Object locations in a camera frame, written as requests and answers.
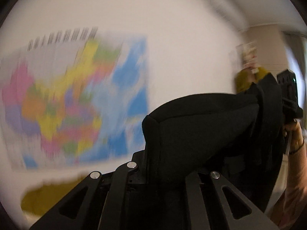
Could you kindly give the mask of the pink sleeved right forearm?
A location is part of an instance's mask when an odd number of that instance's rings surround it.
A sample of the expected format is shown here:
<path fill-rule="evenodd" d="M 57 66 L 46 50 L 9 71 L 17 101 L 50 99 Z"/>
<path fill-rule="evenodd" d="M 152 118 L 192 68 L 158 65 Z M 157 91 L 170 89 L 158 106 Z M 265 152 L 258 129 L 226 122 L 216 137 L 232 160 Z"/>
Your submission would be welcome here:
<path fill-rule="evenodd" d="M 288 156 L 287 186 L 272 208 L 270 219 L 279 229 L 290 229 L 306 206 L 306 149 L 303 144 Z"/>

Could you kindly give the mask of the person's right hand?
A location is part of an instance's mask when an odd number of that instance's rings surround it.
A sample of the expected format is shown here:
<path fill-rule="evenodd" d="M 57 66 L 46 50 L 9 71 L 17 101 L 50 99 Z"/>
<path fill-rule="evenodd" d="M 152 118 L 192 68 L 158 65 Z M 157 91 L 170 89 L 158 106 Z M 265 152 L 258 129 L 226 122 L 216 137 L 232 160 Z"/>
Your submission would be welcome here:
<path fill-rule="evenodd" d="M 304 138 L 302 135 L 302 130 L 300 123 L 298 121 L 293 121 L 290 124 L 284 126 L 284 130 L 291 133 L 290 148 L 289 152 L 297 152 L 301 147 L 304 146 Z"/>

